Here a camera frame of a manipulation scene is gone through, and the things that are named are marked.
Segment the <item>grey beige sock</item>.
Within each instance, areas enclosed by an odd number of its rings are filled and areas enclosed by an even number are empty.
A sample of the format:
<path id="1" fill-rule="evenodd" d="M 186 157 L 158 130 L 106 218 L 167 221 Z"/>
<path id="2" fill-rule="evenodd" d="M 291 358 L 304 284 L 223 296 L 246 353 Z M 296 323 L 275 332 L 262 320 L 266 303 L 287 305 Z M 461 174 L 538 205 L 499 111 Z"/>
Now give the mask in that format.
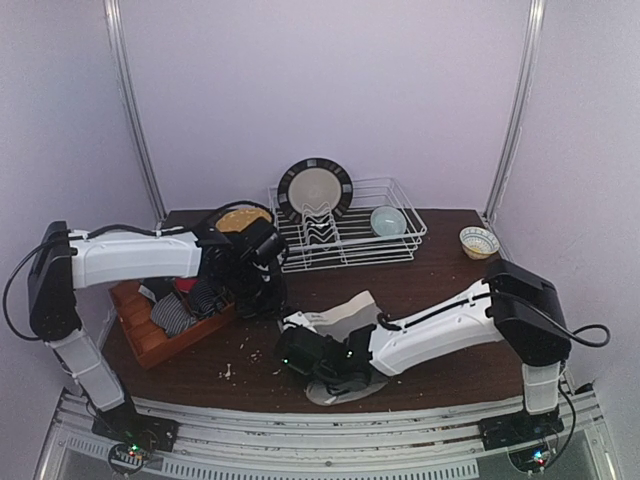
<path id="1" fill-rule="evenodd" d="M 381 313 L 380 308 L 367 290 L 362 291 L 345 303 L 322 312 L 300 312 L 305 320 L 304 325 L 310 326 L 321 335 L 331 335 L 338 341 L 344 340 L 347 335 L 366 325 L 377 326 L 377 317 Z M 286 316 L 284 319 L 291 319 L 296 313 Z M 374 368 L 373 384 L 363 391 L 345 394 L 332 394 L 329 389 L 317 381 L 308 379 L 305 389 L 307 398 L 314 404 L 329 407 L 341 403 L 355 402 L 367 396 L 373 395 L 384 388 L 389 383 L 389 377 L 380 373 Z"/>

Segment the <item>grey striped boxer underwear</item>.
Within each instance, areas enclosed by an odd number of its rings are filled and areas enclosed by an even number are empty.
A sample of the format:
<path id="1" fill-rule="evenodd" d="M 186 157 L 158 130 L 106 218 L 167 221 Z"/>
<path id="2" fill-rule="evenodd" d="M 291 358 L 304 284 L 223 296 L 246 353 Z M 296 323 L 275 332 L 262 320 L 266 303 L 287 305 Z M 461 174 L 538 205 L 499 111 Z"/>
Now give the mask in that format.
<path id="1" fill-rule="evenodd" d="M 174 295 L 162 298 L 152 307 L 151 321 L 161 328 L 169 338 L 180 335 L 197 323 L 196 318 Z"/>

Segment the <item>brown wooden organizer box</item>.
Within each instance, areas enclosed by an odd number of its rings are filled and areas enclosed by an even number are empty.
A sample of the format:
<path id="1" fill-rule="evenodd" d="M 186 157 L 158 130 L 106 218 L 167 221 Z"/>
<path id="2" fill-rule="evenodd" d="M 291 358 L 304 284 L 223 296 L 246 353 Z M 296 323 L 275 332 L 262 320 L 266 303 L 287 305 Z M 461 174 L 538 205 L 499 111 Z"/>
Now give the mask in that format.
<path id="1" fill-rule="evenodd" d="M 123 281 L 110 289 L 119 323 L 139 365 L 149 370 L 235 318 L 230 292 L 197 278 Z"/>

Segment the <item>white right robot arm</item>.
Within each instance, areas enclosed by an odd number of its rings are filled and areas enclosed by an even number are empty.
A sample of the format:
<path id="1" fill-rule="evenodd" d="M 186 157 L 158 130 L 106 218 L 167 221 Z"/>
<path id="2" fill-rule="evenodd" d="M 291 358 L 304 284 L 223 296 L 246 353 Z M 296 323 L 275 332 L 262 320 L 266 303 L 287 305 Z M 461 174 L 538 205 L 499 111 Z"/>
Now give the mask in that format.
<path id="1" fill-rule="evenodd" d="M 600 341 L 585 338 L 597 329 Z M 456 296 L 391 319 L 364 291 L 323 312 L 296 312 L 281 322 L 275 355 L 307 379 L 307 398 L 321 406 L 371 396 L 392 378 L 427 361 L 477 345 L 506 342 L 522 363 L 524 410 L 550 414 L 573 344 L 603 348 L 610 329 L 566 326 L 556 287 L 506 260 Z"/>

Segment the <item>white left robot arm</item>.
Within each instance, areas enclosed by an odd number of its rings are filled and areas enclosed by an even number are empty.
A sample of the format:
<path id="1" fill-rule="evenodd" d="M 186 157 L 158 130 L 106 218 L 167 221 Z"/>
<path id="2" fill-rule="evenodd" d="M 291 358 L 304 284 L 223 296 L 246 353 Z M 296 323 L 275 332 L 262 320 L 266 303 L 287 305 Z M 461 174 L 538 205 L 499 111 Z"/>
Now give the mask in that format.
<path id="1" fill-rule="evenodd" d="M 43 342 L 100 413 L 136 410 L 100 349 L 85 332 L 76 293 L 98 285 L 155 278 L 199 278 L 220 283 L 244 317 L 279 314 L 285 303 L 282 264 L 289 247 L 274 223 L 259 217 L 239 232 L 213 226 L 149 230 L 112 224 L 94 231 L 51 223 L 41 243 L 15 267 L 27 278 L 30 334 Z"/>

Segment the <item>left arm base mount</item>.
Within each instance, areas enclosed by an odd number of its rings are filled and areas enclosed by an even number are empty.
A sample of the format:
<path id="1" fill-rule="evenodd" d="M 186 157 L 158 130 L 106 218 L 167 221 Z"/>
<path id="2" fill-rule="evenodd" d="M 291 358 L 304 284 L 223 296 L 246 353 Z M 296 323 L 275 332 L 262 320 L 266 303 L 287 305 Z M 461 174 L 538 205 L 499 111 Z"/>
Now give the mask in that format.
<path id="1" fill-rule="evenodd" d="M 91 401 L 86 408 L 93 418 L 91 431 L 115 441 L 107 453 L 107 463 L 116 479 L 129 479 L 140 472 L 156 452 L 173 451 L 178 422 L 140 413 L 128 394 L 113 409 L 97 409 Z"/>

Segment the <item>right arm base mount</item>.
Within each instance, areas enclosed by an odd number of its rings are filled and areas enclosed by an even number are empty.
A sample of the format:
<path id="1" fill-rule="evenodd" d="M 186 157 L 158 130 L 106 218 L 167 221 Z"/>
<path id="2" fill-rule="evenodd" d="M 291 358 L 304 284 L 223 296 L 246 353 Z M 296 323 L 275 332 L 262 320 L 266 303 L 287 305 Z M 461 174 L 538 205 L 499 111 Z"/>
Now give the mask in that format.
<path id="1" fill-rule="evenodd" d="M 559 398 L 565 396 L 557 383 L 551 399 L 551 409 L 529 411 L 525 393 L 523 408 L 519 411 L 484 418 L 479 421 L 480 438 L 485 451 L 504 448 L 511 465 L 520 473 L 533 476 L 546 472 L 566 450 L 575 431 L 576 413 L 572 411 L 572 424 L 567 440 L 559 446 L 564 423 L 560 417 Z"/>

